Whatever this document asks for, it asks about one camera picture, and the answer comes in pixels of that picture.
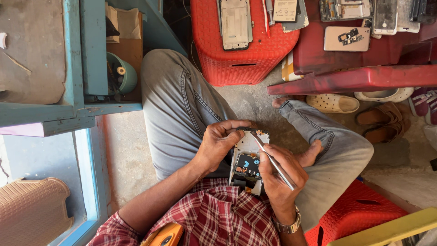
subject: man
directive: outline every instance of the man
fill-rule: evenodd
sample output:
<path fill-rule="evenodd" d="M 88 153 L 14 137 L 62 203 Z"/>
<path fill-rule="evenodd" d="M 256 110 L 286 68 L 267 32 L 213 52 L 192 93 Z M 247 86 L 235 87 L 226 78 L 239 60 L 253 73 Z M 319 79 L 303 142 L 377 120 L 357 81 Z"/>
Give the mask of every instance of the man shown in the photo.
<path fill-rule="evenodd" d="M 139 245 L 170 222 L 184 228 L 179 245 L 306 245 L 303 233 L 317 225 L 373 155 L 372 145 L 360 135 L 304 102 L 278 98 L 272 106 L 311 146 L 294 155 L 267 144 L 266 152 L 298 188 L 291 191 L 261 152 L 259 171 L 268 198 L 254 197 L 227 186 L 230 166 L 223 159 L 243 137 L 236 128 L 256 128 L 255 123 L 238 120 L 175 51 L 149 52 L 141 82 L 147 137 L 160 182 L 112 215 L 90 246 Z"/>

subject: wristwatch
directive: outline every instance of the wristwatch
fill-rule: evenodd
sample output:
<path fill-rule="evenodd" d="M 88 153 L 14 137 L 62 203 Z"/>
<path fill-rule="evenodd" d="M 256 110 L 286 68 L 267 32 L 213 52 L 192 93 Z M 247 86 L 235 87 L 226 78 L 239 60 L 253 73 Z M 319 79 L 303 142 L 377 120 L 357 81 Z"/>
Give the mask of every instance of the wristwatch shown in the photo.
<path fill-rule="evenodd" d="M 300 213 L 299 213 L 299 209 L 296 205 L 295 205 L 295 208 L 296 208 L 296 221 L 292 225 L 283 225 L 277 221 L 276 216 L 274 214 L 272 215 L 273 224 L 278 232 L 293 234 L 299 229 Z"/>

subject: tape roll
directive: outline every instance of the tape roll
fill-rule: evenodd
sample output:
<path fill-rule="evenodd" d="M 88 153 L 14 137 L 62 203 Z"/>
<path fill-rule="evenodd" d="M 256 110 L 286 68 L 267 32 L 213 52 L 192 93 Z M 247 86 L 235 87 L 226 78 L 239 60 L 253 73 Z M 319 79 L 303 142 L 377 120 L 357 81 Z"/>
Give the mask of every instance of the tape roll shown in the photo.
<path fill-rule="evenodd" d="M 124 75 L 126 73 L 126 69 L 124 69 L 123 67 L 117 67 L 117 73 L 119 75 Z"/>

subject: jeans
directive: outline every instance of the jeans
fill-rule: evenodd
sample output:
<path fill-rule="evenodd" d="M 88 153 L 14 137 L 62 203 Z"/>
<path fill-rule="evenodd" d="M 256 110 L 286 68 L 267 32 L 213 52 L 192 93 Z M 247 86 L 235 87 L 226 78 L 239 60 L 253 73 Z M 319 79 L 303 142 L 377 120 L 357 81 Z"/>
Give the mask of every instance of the jeans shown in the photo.
<path fill-rule="evenodd" d="M 237 119 L 223 97 L 181 54 L 153 50 L 141 69 L 142 103 L 153 166 L 158 180 L 170 176 L 196 155 L 206 127 Z M 285 101 L 279 109 L 308 141 L 322 141 L 309 179 L 296 198 L 306 232 L 316 226 L 373 155 L 373 146 L 359 134 L 301 101 Z M 209 178 L 227 178 L 230 166 L 222 161 Z"/>

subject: red checkered shirt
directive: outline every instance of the red checkered shirt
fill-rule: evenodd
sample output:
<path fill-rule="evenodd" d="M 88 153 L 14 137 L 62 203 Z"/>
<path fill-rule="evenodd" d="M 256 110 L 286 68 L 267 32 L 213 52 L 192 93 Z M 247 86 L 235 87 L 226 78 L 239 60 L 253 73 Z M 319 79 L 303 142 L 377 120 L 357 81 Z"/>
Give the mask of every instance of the red checkered shirt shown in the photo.
<path fill-rule="evenodd" d="M 227 179 L 204 179 L 173 205 L 146 237 L 117 212 L 97 230 L 88 246 L 137 246 L 170 222 L 185 230 L 179 245 L 280 245 L 267 199 L 239 192 L 239 187 L 227 185 Z"/>

